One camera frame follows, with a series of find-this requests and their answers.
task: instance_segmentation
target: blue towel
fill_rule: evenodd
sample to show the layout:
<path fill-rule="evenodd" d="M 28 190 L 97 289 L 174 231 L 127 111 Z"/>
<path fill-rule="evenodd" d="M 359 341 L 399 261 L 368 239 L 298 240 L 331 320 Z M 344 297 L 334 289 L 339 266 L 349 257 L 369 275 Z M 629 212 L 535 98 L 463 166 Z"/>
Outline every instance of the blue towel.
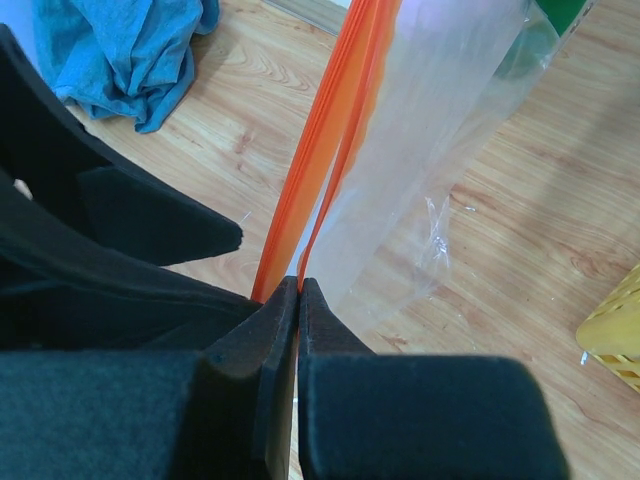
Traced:
<path fill-rule="evenodd" d="M 158 130 L 195 76 L 189 40 L 218 23 L 217 0 L 35 0 L 41 74 L 91 118 Z"/>

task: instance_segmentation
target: transparent plastic bag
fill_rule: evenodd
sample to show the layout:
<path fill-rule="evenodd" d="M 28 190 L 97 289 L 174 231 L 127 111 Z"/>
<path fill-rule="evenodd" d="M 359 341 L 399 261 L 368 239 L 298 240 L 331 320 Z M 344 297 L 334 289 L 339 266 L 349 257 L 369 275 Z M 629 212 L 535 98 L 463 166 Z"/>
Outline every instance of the transparent plastic bag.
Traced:
<path fill-rule="evenodd" d="M 290 260 L 288 273 L 315 277 L 356 332 L 446 278 L 452 186 L 548 68 L 562 43 L 558 25 L 564 39 L 576 25 L 571 15 L 588 10 L 585 0 L 569 0 L 554 23 L 533 0 L 369 1 L 351 4 L 254 289 L 258 300 L 270 293 Z M 383 53 L 380 32 L 388 38 Z M 384 57 L 377 64 L 376 55 Z"/>
<path fill-rule="evenodd" d="M 446 278 L 449 191 L 559 43 L 535 3 L 464 17 L 459 3 L 403 2 L 367 138 L 310 255 L 307 276 L 355 331 Z"/>

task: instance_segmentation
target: clear plastic sheet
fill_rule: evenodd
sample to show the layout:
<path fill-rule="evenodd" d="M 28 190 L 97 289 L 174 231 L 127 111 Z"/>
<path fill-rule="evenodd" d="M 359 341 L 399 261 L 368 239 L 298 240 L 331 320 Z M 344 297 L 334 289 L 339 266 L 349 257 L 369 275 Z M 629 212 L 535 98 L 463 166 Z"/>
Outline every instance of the clear plastic sheet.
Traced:
<path fill-rule="evenodd" d="M 366 138 L 307 269 L 354 331 L 446 278 L 449 191 L 559 45 L 529 0 L 403 1 Z"/>

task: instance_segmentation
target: wooden floor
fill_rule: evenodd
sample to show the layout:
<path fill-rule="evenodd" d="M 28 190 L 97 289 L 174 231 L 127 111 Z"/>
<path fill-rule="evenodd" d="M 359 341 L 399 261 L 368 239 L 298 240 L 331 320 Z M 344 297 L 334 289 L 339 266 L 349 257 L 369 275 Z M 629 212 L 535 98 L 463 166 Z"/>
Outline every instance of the wooden floor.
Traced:
<path fill-rule="evenodd" d="M 160 132 L 135 134 L 126 119 L 88 128 L 242 223 L 239 252 L 175 270 L 248 294 L 335 39 L 259 0 L 222 7 L 218 30 L 195 41 L 197 81 Z M 450 281 L 364 336 L 380 352 L 523 361 L 575 478 L 640 471 L 640 396 L 595 361 L 581 366 L 574 341 L 640 261 L 638 32 L 638 0 L 594 8 L 454 188 Z"/>

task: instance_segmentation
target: yellow basket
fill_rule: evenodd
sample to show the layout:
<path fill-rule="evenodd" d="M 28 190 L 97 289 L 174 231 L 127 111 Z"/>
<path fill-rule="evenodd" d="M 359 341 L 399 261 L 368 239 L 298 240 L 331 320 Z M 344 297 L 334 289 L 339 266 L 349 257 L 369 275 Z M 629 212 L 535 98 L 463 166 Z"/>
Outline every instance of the yellow basket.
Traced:
<path fill-rule="evenodd" d="M 640 392 L 640 265 L 585 320 L 578 344 Z"/>

